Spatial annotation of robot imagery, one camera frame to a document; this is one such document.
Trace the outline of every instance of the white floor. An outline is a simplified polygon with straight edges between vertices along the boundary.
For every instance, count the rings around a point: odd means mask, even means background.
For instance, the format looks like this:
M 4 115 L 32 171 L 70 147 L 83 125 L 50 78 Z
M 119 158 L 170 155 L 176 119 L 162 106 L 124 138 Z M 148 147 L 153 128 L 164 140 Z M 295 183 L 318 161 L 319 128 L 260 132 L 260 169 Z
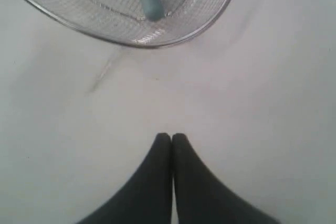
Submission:
M 157 132 L 283 223 L 335 223 L 335 18 L 336 0 L 233 0 L 195 40 L 139 50 L 0 0 L 0 223 L 79 221 Z

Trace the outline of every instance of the mesh strainer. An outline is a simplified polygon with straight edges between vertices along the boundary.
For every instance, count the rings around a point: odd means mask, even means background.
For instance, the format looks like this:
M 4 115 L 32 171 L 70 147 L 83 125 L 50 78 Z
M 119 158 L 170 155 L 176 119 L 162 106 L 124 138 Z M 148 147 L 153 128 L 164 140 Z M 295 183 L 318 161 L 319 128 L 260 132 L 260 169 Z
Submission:
M 85 34 L 135 47 L 178 44 L 204 31 L 230 0 L 161 0 L 165 17 L 151 22 L 140 0 L 28 0 Z

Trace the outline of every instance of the white surface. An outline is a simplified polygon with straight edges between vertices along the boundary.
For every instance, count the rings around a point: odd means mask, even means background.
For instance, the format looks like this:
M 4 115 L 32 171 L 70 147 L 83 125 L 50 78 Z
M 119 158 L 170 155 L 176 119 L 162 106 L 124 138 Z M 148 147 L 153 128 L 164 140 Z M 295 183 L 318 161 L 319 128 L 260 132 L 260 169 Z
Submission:
M 80 220 L 164 131 L 283 223 L 335 223 L 335 0 L 233 0 L 205 34 L 151 51 L 23 0 L 0 10 L 0 223 Z

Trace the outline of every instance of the metal rim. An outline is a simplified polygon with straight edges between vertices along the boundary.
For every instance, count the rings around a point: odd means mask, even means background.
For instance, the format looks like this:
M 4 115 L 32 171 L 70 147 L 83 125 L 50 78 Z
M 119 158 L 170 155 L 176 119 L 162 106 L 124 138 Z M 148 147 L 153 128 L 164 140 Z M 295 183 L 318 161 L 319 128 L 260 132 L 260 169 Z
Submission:
M 187 42 L 195 37 L 197 37 L 198 35 L 202 34 L 204 31 L 208 30 L 218 19 L 219 17 L 222 15 L 222 13 L 225 11 L 225 9 L 227 8 L 228 4 L 230 3 L 231 0 L 224 0 L 222 6 L 220 7 L 220 9 L 218 10 L 218 12 L 211 17 L 206 23 L 204 23 L 204 25 L 202 25 L 199 29 L 193 31 L 192 33 L 183 36 L 179 39 L 176 40 L 172 40 L 171 42 L 167 42 L 167 43 L 158 43 L 156 45 L 146 45 L 146 44 L 133 44 L 130 42 L 123 42 L 117 39 L 112 39 L 112 38 L 108 38 L 105 35 L 99 34 L 99 33 L 94 33 L 93 31 L 90 31 L 84 27 L 81 27 L 79 25 L 75 25 L 72 22 L 59 17 L 58 15 L 54 14 L 53 12 L 45 9 L 43 6 L 39 5 L 38 3 L 36 3 L 34 0 L 25 0 L 27 3 L 31 4 L 33 7 L 35 7 L 36 9 L 38 9 L 40 12 L 44 13 L 45 15 L 47 15 L 48 17 L 50 17 L 51 19 L 57 21 L 58 23 L 61 23 L 64 26 L 67 26 L 69 28 L 71 28 L 72 30 L 78 31 L 82 34 L 88 35 L 90 37 L 93 37 L 95 39 L 100 39 L 106 42 L 111 42 L 114 44 L 118 44 L 121 46 L 127 46 L 127 47 L 133 47 L 133 48 L 143 48 L 143 49 L 155 49 L 155 48 L 165 48 L 165 47 L 172 47 L 184 42 Z

